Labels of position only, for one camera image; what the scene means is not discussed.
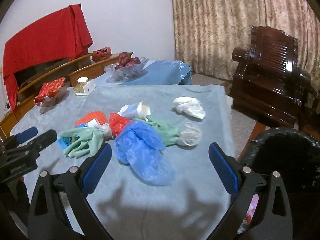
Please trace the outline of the blue snack wrapper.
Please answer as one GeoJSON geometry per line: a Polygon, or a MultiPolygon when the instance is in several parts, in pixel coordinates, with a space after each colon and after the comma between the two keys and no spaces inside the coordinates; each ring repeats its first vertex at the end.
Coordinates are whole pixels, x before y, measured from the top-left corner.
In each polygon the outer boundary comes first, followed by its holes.
{"type": "Polygon", "coordinates": [[[56,141],[59,148],[64,151],[68,146],[77,141],[79,137],[59,137],[56,141]]]}

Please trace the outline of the pink face mask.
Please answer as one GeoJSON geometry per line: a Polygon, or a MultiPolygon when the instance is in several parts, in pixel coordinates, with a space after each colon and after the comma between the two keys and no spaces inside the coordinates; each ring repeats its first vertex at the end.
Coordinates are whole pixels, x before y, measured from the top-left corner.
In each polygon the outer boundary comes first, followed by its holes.
{"type": "Polygon", "coordinates": [[[246,212],[245,218],[242,221],[242,223],[240,225],[240,228],[237,231],[237,234],[241,234],[241,233],[245,232],[249,228],[249,226],[250,226],[250,224],[252,222],[255,210],[257,208],[258,202],[259,202],[259,195],[255,194],[252,197],[252,200],[251,200],[249,208],[248,208],[248,210],[246,212]]]}

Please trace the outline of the green rubber glove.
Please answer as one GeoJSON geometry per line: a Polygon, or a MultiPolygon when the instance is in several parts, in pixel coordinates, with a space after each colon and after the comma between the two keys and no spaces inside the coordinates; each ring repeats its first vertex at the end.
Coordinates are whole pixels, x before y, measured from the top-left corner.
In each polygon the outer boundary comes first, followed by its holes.
{"type": "Polygon", "coordinates": [[[133,120],[141,121],[153,127],[159,133],[166,146],[177,144],[181,136],[181,130],[178,127],[153,115],[147,115],[146,120],[140,118],[134,118],[133,120]]]}
{"type": "Polygon", "coordinates": [[[59,133],[59,137],[79,137],[63,151],[67,158],[80,158],[84,155],[93,157],[104,142],[103,131],[88,126],[62,131],[59,133]]]}

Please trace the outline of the orange ribbed cup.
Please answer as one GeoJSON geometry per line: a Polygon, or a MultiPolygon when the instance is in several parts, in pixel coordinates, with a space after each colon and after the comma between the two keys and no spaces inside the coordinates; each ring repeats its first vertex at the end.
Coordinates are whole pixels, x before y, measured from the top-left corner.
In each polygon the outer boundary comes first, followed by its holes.
{"type": "Polygon", "coordinates": [[[101,111],[91,111],[85,116],[81,117],[78,121],[75,123],[75,127],[79,126],[80,124],[88,124],[92,120],[96,120],[96,122],[100,125],[104,125],[108,123],[108,119],[106,115],[101,111]]]}

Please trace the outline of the red plastic wrapper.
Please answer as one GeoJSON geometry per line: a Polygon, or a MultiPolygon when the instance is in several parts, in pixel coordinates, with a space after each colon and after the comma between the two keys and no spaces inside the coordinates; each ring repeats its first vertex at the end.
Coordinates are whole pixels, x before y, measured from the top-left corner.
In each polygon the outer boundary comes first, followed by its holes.
{"type": "Polygon", "coordinates": [[[126,117],[122,117],[117,113],[110,113],[108,124],[110,126],[112,135],[117,137],[129,122],[130,120],[126,117]]]}

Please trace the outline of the blue plastic shoe cover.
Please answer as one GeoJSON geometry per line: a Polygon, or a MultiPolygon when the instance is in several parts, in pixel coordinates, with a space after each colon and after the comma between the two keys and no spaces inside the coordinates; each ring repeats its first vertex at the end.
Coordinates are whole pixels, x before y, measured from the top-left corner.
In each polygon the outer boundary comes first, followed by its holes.
{"type": "Polygon", "coordinates": [[[139,180],[153,186],[168,186],[175,180],[175,171],[162,154],[165,149],[159,133],[141,121],[129,122],[114,140],[118,161],[131,167],[139,180]]]}

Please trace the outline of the clear plastic cup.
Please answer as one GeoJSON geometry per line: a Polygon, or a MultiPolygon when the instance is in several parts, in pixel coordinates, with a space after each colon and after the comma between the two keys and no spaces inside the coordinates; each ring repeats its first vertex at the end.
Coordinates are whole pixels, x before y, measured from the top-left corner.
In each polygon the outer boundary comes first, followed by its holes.
{"type": "Polygon", "coordinates": [[[187,122],[185,129],[180,133],[177,144],[180,146],[196,146],[201,138],[201,130],[192,122],[187,122]]]}

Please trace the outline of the white tissue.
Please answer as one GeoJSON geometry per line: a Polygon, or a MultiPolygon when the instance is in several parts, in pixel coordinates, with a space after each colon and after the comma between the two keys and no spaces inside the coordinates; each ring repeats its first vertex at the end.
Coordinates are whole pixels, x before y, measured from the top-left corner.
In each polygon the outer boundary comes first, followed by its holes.
{"type": "Polygon", "coordinates": [[[176,98],[173,102],[173,109],[177,113],[184,113],[193,118],[203,120],[206,117],[206,112],[197,98],[182,96],[176,98]]]}

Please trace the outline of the black lined trash bin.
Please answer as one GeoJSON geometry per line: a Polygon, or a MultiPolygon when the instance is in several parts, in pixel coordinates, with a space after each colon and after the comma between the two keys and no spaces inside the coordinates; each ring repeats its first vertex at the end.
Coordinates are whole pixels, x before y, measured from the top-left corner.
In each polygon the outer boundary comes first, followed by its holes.
{"type": "Polygon", "coordinates": [[[278,171],[292,212],[294,239],[319,239],[319,142],[289,128],[260,133],[239,160],[260,174],[278,171]]]}

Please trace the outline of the red gift box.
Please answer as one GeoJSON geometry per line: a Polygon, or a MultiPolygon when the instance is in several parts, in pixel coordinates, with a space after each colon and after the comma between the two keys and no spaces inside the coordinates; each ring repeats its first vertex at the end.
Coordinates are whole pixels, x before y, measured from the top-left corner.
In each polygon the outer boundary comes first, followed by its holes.
{"type": "Polygon", "coordinates": [[[44,83],[39,94],[34,97],[34,104],[44,107],[50,103],[57,102],[66,92],[67,87],[65,86],[65,77],[63,76],[54,81],[44,83]]]}

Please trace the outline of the light blue table cloth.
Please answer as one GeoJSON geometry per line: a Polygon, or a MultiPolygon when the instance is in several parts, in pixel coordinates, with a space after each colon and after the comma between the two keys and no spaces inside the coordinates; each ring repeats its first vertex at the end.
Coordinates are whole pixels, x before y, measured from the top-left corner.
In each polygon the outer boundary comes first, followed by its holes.
{"type": "Polygon", "coordinates": [[[217,143],[235,154],[231,108],[222,86],[98,87],[88,96],[69,96],[41,113],[33,107],[12,133],[36,127],[40,133],[74,128],[91,111],[106,115],[146,102],[154,120],[202,136],[194,146],[164,146],[156,130],[133,121],[110,140],[112,158],[87,201],[114,239],[205,239],[227,211],[230,195],[210,162],[217,143]]]}

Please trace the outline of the glass fruit bowl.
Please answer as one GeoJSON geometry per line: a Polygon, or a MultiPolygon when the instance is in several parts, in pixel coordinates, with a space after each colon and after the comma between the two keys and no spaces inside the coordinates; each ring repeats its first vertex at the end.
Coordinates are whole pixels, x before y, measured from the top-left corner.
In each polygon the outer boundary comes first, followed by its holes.
{"type": "Polygon", "coordinates": [[[146,57],[138,57],[140,60],[139,64],[132,64],[129,66],[121,67],[116,69],[119,63],[109,64],[104,67],[104,72],[107,73],[106,82],[108,83],[120,83],[131,81],[142,77],[147,73],[144,69],[145,65],[148,63],[149,59],[146,57]]]}

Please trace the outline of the red apples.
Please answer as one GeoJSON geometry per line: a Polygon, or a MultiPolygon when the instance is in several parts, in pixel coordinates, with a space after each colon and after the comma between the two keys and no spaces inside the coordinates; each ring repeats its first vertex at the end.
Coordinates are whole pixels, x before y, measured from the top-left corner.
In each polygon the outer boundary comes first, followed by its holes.
{"type": "Polygon", "coordinates": [[[135,64],[140,64],[141,61],[138,57],[132,58],[129,53],[123,52],[118,56],[118,64],[115,66],[115,69],[120,69],[127,66],[132,66],[135,64]]]}

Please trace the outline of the blue side table cloth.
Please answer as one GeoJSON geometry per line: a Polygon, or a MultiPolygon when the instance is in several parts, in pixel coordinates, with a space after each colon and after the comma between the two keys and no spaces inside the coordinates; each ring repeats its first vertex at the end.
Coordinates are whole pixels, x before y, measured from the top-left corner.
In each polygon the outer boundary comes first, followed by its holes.
{"type": "Polygon", "coordinates": [[[191,85],[191,66],[182,61],[149,61],[146,63],[144,74],[136,79],[125,82],[110,82],[110,74],[95,78],[97,87],[104,86],[135,86],[135,85],[191,85]]]}

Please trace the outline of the wooden sofa frame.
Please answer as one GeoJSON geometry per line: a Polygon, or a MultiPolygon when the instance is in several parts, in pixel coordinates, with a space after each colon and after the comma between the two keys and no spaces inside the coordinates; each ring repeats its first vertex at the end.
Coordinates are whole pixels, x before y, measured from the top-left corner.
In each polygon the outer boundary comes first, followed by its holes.
{"type": "Polygon", "coordinates": [[[91,62],[92,54],[86,54],[71,61],[61,60],[45,69],[41,75],[31,79],[31,82],[20,87],[17,91],[17,103],[14,111],[10,111],[1,120],[1,139],[9,137],[12,128],[34,106],[34,97],[38,95],[44,83],[56,80],[64,76],[73,87],[80,77],[95,79],[104,73],[104,67],[117,62],[119,54],[113,54],[110,58],[91,62]]]}

